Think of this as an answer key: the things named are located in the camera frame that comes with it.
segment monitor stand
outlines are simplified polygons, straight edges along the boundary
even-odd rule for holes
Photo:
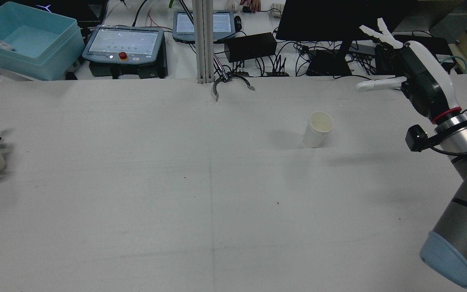
[[[351,76],[351,70],[345,56],[351,48],[352,41],[345,39],[341,42],[335,54],[329,50],[315,50],[309,52],[311,62],[306,71],[307,76]]]

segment power adapter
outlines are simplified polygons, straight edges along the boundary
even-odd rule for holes
[[[225,55],[229,63],[275,55],[276,40],[265,32],[225,40]]]

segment computer monitor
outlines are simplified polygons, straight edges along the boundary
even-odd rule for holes
[[[214,26],[214,42],[223,43],[226,39],[235,37],[233,11],[215,11],[212,16]],[[194,25],[185,11],[174,12],[172,37],[175,41],[195,44]]]
[[[335,56],[319,62],[332,75],[350,75],[345,55],[352,41],[369,39],[359,27],[376,31],[382,17],[393,31],[417,0],[287,0],[276,33],[283,41],[342,41]]]

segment plastic storage box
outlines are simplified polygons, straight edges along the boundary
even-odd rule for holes
[[[0,68],[40,80],[56,80],[76,61],[84,42],[73,18],[14,2],[0,6]]]

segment white table surface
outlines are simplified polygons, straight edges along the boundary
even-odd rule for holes
[[[461,179],[400,92],[251,81],[0,83],[0,292],[463,290],[418,257]]]

